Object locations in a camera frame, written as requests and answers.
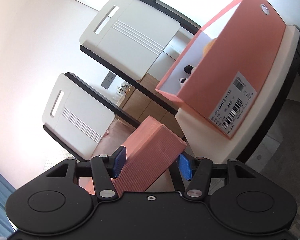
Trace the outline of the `pink shoe box lid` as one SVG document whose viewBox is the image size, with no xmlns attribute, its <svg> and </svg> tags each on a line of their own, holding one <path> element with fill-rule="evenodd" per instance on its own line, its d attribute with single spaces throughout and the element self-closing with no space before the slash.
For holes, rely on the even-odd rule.
<svg viewBox="0 0 300 240">
<path fill-rule="evenodd" d="M 148 116 L 121 145 L 127 159 L 112 182 L 119 196 L 124 192 L 175 191 L 168 168 L 187 144 L 165 125 Z"/>
</svg>

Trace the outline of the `panda plush toy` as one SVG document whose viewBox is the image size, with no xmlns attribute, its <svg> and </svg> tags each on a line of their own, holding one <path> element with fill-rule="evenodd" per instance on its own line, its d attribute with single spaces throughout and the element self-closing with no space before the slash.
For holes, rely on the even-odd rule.
<svg viewBox="0 0 300 240">
<path fill-rule="evenodd" d="M 181 87 L 183 87 L 185 85 L 185 83 L 188 81 L 189 77 L 191 76 L 191 74 L 196 70 L 196 67 L 192 66 L 192 65 L 187 65 L 186 67 L 184 67 L 184 72 L 185 74 L 187 74 L 186 77 L 181 77 L 179 79 L 179 85 Z"/>
</svg>

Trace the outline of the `brown bear plush toy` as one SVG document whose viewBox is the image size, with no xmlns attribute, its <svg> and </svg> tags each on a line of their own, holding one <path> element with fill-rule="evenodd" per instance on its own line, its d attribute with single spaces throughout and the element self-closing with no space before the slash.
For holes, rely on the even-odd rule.
<svg viewBox="0 0 300 240">
<path fill-rule="evenodd" d="M 213 44 L 216 41 L 217 41 L 217 38 L 214 38 L 207 45 L 205 45 L 205 47 L 203 48 L 203 57 L 205 57 L 205 55 L 209 52 L 209 50 L 211 49 L 211 47 L 213 46 Z"/>
</svg>

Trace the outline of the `pink bed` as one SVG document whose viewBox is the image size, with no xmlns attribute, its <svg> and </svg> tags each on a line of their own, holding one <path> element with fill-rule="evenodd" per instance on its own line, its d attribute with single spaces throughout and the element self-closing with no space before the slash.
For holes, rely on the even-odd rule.
<svg viewBox="0 0 300 240">
<path fill-rule="evenodd" d="M 115 119 L 95 148 L 91 158 L 102 154 L 112 155 L 133 132 L 133 127 Z"/>
</svg>

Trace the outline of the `left white black chair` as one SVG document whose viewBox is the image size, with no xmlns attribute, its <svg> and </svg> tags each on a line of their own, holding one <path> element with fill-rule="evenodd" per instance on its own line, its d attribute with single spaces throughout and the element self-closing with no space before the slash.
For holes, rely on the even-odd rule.
<svg viewBox="0 0 300 240">
<path fill-rule="evenodd" d="M 60 74 L 43 113 L 44 130 L 78 161 L 88 161 L 115 117 L 140 122 L 81 80 Z"/>
</svg>

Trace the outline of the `white black chair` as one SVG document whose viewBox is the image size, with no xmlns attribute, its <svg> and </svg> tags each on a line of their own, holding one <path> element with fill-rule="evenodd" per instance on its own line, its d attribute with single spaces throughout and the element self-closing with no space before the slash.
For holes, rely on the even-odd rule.
<svg viewBox="0 0 300 240">
<path fill-rule="evenodd" d="M 153 0 L 109 0 L 79 42 L 133 80 L 148 72 L 180 28 L 200 28 L 184 15 Z"/>
<path fill-rule="evenodd" d="M 115 117 L 140 122 L 81 80 L 60 74 L 43 113 L 44 130 L 78 161 L 88 161 Z"/>
</svg>

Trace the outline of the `wooden drawer cabinet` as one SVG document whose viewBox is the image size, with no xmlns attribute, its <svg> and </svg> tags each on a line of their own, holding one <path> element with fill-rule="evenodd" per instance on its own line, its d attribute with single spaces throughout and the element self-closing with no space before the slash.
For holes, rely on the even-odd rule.
<svg viewBox="0 0 300 240">
<path fill-rule="evenodd" d="M 141 93 L 125 81 L 117 87 L 121 97 L 118 100 L 119 107 L 139 122 L 143 122 L 148 116 L 152 116 L 180 138 L 184 134 L 175 116 L 154 100 Z"/>
</svg>

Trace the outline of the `pink shoe box base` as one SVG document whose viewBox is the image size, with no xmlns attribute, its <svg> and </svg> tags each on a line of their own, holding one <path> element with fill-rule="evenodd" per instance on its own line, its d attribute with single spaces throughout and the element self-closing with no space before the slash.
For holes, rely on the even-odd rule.
<svg viewBox="0 0 300 240">
<path fill-rule="evenodd" d="M 156 87 L 179 107 L 188 106 L 227 137 L 249 113 L 273 66 L 286 24 L 267 0 L 233 0 L 234 13 L 214 38 L 200 28 Z M 184 67 L 196 70 L 183 87 Z"/>
</svg>

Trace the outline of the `right white black chair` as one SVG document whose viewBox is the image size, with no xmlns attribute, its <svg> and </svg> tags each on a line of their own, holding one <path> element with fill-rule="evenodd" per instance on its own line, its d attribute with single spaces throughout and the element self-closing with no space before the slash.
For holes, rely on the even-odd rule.
<svg viewBox="0 0 300 240">
<path fill-rule="evenodd" d="M 200 28 L 184 15 L 153 0 L 109 0 L 79 42 L 133 80 L 148 72 L 180 28 Z"/>
</svg>

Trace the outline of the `grey wall socket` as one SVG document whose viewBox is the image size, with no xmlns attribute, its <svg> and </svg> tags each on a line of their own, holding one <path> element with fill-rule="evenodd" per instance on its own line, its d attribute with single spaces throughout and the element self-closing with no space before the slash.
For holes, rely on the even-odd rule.
<svg viewBox="0 0 300 240">
<path fill-rule="evenodd" d="M 104 80 L 102 81 L 101 86 L 105 89 L 108 89 L 112 82 L 115 80 L 115 77 L 116 75 L 113 72 L 109 71 Z"/>
</svg>

